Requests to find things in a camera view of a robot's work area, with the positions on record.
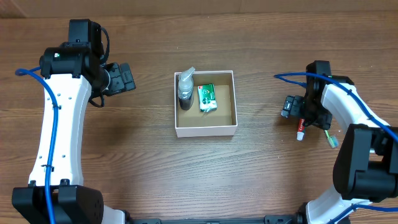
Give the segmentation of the Colgate toothpaste tube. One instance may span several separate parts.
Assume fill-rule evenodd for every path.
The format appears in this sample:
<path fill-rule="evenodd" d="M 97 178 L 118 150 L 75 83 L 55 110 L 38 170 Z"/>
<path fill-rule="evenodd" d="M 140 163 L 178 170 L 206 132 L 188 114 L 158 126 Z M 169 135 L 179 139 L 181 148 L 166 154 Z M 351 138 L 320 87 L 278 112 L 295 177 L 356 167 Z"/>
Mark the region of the Colgate toothpaste tube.
<path fill-rule="evenodd" d="M 305 119 L 300 118 L 297 130 L 297 140 L 302 141 L 305 136 L 305 126 L 304 126 Z"/>

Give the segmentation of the white green toothbrush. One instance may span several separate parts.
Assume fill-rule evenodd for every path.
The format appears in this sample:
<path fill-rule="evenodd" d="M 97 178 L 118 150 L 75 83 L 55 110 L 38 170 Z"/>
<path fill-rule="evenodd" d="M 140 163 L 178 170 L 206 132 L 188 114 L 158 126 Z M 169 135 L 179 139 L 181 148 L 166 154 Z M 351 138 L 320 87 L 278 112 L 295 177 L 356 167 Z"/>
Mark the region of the white green toothbrush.
<path fill-rule="evenodd" d="M 338 147 L 339 142 L 336 136 L 331 136 L 327 130 L 324 130 L 328 143 L 332 149 Z"/>

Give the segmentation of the clear spray bottle dark liquid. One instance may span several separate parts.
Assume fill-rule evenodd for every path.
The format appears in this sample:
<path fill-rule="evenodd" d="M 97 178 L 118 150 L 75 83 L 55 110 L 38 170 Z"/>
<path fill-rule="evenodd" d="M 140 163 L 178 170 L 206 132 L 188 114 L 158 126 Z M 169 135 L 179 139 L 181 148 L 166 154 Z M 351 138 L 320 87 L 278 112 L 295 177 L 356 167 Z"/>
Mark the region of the clear spray bottle dark liquid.
<path fill-rule="evenodd" d="M 178 100 L 182 110 L 189 110 L 193 104 L 193 74 L 195 68 L 191 67 L 178 76 Z"/>

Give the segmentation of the green soap packet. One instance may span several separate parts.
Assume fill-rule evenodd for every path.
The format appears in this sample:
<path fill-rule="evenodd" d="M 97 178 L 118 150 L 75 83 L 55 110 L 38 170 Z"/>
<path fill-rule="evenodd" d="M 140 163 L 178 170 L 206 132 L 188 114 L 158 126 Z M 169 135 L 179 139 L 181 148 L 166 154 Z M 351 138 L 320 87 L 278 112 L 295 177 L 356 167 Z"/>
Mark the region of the green soap packet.
<path fill-rule="evenodd" d="M 209 113 L 217 109 L 215 86 L 213 83 L 198 86 L 199 108 L 201 112 Z"/>

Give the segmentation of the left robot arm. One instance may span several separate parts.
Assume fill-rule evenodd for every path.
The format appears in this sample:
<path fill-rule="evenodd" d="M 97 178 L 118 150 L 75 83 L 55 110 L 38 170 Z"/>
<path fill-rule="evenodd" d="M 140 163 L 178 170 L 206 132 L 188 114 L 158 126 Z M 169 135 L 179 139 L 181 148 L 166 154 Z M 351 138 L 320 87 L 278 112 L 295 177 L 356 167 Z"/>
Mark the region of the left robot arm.
<path fill-rule="evenodd" d="M 81 146 L 86 107 L 136 85 L 128 64 L 109 63 L 109 35 L 89 19 L 72 19 L 68 40 L 49 47 L 29 75 L 44 88 L 39 150 L 27 187 L 12 191 L 13 207 L 29 223 L 131 223 L 84 185 Z"/>

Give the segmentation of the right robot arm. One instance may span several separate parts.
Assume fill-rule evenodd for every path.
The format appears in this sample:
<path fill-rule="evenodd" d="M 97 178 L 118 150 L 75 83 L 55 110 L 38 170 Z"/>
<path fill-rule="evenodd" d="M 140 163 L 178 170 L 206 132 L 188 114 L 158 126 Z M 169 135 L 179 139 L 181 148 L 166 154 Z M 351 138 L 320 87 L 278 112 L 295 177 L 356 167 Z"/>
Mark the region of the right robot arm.
<path fill-rule="evenodd" d="M 357 209 L 396 212 L 379 207 L 397 197 L 397 128 L 378 117 L 360 98 L 354 82 L 333 75 L 330 63 L 316 60 L 306 66 L 299 85 L 303 96 L 287 96 L 281 111 L 299 118 L 297 138 L 315 126 L 324 131 L 336 120 L 345 137 L 333 167 L 333 183 L 317 199 L 304 203 L 294 215 L 272 215 L 277 223 L 349 223 Z"/>

